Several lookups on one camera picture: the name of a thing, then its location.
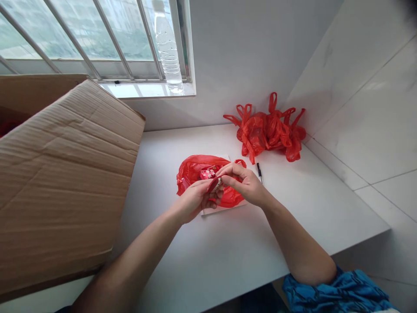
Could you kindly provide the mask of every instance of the pen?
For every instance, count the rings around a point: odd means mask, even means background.
[[[258,175],[259,175],[259,178],[261,179],[261,184],[263,185],[264,182],[262,181],[262,173],[261,173],[261,169],[259,168],[259,163],[256,163],[256,166],[258,167]]]

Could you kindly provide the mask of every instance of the pile of red plastic bags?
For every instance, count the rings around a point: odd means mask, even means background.
[[[289,162],[300,159],[301,141],[305,138],[306,132],[303,127],[297,126],[297,123],[305,109],[301,110],[290,125],[290,117],[295,108],[281,112],[275,109],[276,105],[277,93],[273,92],[269,97],[269,114],[258,112],[251,116],[252,105],[246,104],[243,107],[239,104],[236,109],[242,120],[233,115],[223,115],[239,126],[236,136],[243,143],[242,155],[249,154],[252,164],[255,164],[255,156],[264,150],[284,150]]]

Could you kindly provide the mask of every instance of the red candy wrapper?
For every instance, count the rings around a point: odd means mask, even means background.
[[[210,183],[210,186],[207,188],[207,193],[215,192],[221,184],[222,184],[222,177],[215,176],[213,181]]]
[[[211,165],[200,172],[200,178],[202,180],[215,178],[216,173],[222,168],[223,166],[219,165]]]

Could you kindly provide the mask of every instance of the blue sleeve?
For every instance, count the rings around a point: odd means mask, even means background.
[[[331,284],[309,286],[287,275],[282,290],[292,312],[377,312],[396,309],[389,296],[361,270],[344,273],[340,267]]]

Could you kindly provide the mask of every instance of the white tile wall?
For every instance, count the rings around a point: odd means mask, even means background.
[[[417,222],[417,170],[377,183],[374,187]]]
[[[314,135],[371,184],[417,169],[416,47],[410,41]]]
[[[331,154],[329,150],[324,148],[313,138],[311,138],[305,145],[320,160],[322,160],[322,162],[326,164],[333,173],[335,173],[346,185],[348,185],[350,189],[356,190],[368,186],[368,183],[364,181],[358,174],[343,164],[338,158]]]
[[[307,148],[392,228],[335,261],[416,312],[417,39],[399,3],[345,1],[284,109],[307,109]]]
[[[371,277],[384,292],[389,294],[391,303],[401,312],[416,312],[417,286]]]
[[[355,193],[392,229],[348,251],[353,267],[372,276],[417,286],[417,223],[372,186]]]
[[[413,36],[396,0],[345,1],[299,78],[284,109],[314,135]]]

